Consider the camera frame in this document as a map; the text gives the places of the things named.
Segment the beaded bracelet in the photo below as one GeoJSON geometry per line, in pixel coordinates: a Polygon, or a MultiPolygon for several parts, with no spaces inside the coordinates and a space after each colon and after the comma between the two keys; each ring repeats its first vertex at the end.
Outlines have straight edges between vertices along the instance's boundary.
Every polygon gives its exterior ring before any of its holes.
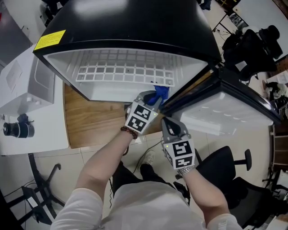
{"type": "Polygon", "coordinates": [[[121,127],[120,130],[130,133],[133,136],[134,140],[137,139],[137,137],[138,137],[138,133],[136,133],[134,130],[132,130],[132,129],[126,127],[126,126],[121,127]]]}

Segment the forearm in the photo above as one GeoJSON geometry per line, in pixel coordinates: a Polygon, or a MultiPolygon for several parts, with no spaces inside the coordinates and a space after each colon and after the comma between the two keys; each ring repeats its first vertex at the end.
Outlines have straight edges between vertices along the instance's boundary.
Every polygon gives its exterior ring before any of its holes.
{"type": "Polygon", "coordinates": [[[201,208],[208,224],[218,215],[229,213],[223,193],[207,181],[196,169],[184,174],[183,179],[189,187],[195,203],[201,208]]]}
{"type": "Polygon", "coordinates": [[[82,169],[76,188],[88,188],[104,197],[105,186],[116,168],[133,137],[128,132],[119,132],[102,149],[96,152],[82,169]]]}

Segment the yellow warning label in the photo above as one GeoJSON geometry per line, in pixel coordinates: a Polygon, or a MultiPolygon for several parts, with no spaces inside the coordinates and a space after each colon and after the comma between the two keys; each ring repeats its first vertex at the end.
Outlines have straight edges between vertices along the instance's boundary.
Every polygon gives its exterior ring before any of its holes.
{"type": "Polygon", "coordinates": [[[38,43],[37,43],[37,45],[36,45],[34,50],[58,44],[60,42],[61,38],[63,37],[63,34],[65,33],[65,31],[66,30],[58,31],[58,32],[55,32],[55,33],[52,33],[52,34],[48,34],[48,35],[42,36],[39,39],[39,41],[38,41],[38,43]]]}

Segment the wooden floor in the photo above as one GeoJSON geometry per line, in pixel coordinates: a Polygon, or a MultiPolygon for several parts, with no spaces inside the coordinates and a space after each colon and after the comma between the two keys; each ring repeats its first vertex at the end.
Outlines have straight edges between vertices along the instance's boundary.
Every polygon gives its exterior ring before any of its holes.
{"type": "MultiPolygon", "coordinates": [[[[109,142],[125,124],[124,103],[89,102],[65,84],[65,113],[70,147],[100,145],[109,142]]],[[[161,131],[159,115],[147,132],[161,131]]]]}

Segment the metal watch band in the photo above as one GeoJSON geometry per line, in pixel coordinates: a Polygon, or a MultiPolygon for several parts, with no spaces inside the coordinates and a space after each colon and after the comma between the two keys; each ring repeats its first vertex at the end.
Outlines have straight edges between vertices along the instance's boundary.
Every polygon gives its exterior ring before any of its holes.
{"type": "Polygon", "coordinates": [[[191,165],[182,169],[177,170],[178,174],[183,176],[184,174],[190,172],[192,169],[195,169],[196,166],[195,165],[191,165]]]}

